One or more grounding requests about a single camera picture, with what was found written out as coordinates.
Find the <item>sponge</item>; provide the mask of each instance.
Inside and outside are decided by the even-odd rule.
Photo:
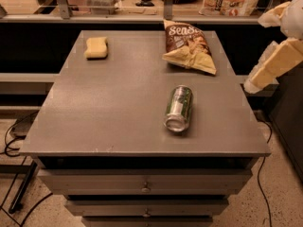
[[[86,59],[98,59],[107,57],[107,37],[88,38],[87,49],[84,52]]]

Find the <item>can lid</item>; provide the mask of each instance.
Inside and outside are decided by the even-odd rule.
[[[174,132],[181,132],[186,129],[186,122],[183,117],[169,117],[164,122],[164,125]]]

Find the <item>gray tabletop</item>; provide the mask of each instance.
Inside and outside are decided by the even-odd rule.
[[[83,57],[89,37],[108,37],[108,57]],[[83,31],[21,149],[31,156],[259,157],[270,150],[213,31],[216,76],[162,60],[164,31]],[[191,88],[188,131],[163,125],[171,90]]]

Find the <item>drawer knob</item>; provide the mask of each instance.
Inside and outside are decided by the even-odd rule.
[[[145,210],[145,213],[143,214],[143,217],[144,217],[144,218],[149,218],[150,216],[151,216],[151,214],[149,213],[149,210],[146,209],[146,210]]]
[[[141,189],[142,193],[150,193],[151,189],[149,188],[149,183],[144,183],[143,188]]]

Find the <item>floor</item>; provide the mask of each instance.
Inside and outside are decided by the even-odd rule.
[[[7,129],[14,124],[16,118],[27,115],[24,111],[3,111],[0,108],[0,152],[4,149],[4,136]],[[258,123],[260,133],[265,140],[270,135],[270,130],[264,123]],[[22,141],[11,145],[13,148],[22,146]],[[281,146],[275,132],[269,142],[272,154],[266,158],[262,171],[260,172],[260,182],[267,196],[272,216],[273,227],[298,227],[303,226],[303,184],[297,177],[292,163],[290,162],[284,148]],[[20,165],[24,157],[9,158],[4,154],[0,155],[0,164]],[[265,200],[258,188],[258,169],[261,164],[260,159],[253,167],[253,177],[242,189],[240,194],[230,196],[230,205],[219,215],[214,217],[211,227],[250,227],[250,226],[270,226],[269,216]],[[19,187],[22,177],[17,178],[9,196],[3,204],[3,208],[8,211],[14,198],[14,194]],[[0,202],[9,190],[14,175],[0,174]],[[19,224],[9,218],[3,210],[0,211],[0,227],[20,226],[30,208],[42,197],[46,196],[49,190],[38,177],[34,177],[29,184],[26,194],[22,199],[23,208],[12,214]],[[43,201],[28,217],[25,227],[82,227],[80,218],[73,217],[64,207],[64,198],[61,196],[51,196]]]

